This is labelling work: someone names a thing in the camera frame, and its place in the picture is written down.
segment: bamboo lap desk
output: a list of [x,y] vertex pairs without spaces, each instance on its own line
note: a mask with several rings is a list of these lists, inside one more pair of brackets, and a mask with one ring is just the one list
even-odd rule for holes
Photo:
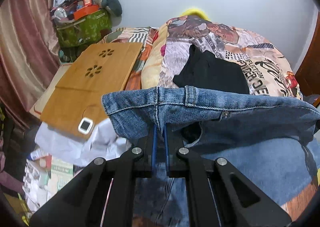
[[60,79],[40,119],[57,130],[88,139],[78,125],[88,117],[97,125],[107,118],[104,94],[123,90],[142,43],[90,45]]

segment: flower cutout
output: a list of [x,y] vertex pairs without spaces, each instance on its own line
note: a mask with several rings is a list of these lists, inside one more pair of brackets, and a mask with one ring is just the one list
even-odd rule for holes
[[108,50],[103,50],[101,51],[101,53],[99,54],[100,57],[106,57],[107,56],[111,56],[113,53],[113,49],[108,49]]
[[87,73],[84,76],[93,77],[95,74],[99,74],[101,72],[102,66],[94,65],[93,67],[89,67],[87,69]]

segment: silver bolt head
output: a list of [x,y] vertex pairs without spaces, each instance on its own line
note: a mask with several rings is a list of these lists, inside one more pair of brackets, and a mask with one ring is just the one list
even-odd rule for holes
[[142,149],[140,149],[139,147],[135,147],[135,148],[132,149],[132,153],[133,153],[133,154],[138,155],[138,154],[140,154],[141,152],[142,152]]
[[103,164],[103,158],[96,158],[93,162],[98,166],[102,165]]
[[185,155],[185,154],[188,154],[189,153],[189,150],[187,148],[180,148],[179,149],[179,153]]
[[227,164],[227,160],[225,158],[218,158],[217,163],[221,166],[224,166]]

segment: white paper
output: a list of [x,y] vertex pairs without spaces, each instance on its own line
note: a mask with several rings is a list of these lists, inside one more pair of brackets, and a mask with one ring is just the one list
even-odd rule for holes
[[77,166],[87,166],[97,157],[118,158],[131,147],[128,140],[115,133],[109,118],[94,127],[87,141],[61,133],[43,122],[35,142],[54,157]]

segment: black garment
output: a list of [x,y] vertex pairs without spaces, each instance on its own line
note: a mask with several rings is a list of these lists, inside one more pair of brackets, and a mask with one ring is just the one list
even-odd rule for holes
[[195,45],[190,46],[188,61],[181,73],[174,76],[173,82],[179,87],[190,85],[223,92],[250,94],[247,80],[238,64],[218,59],[207,50],[202,53]]

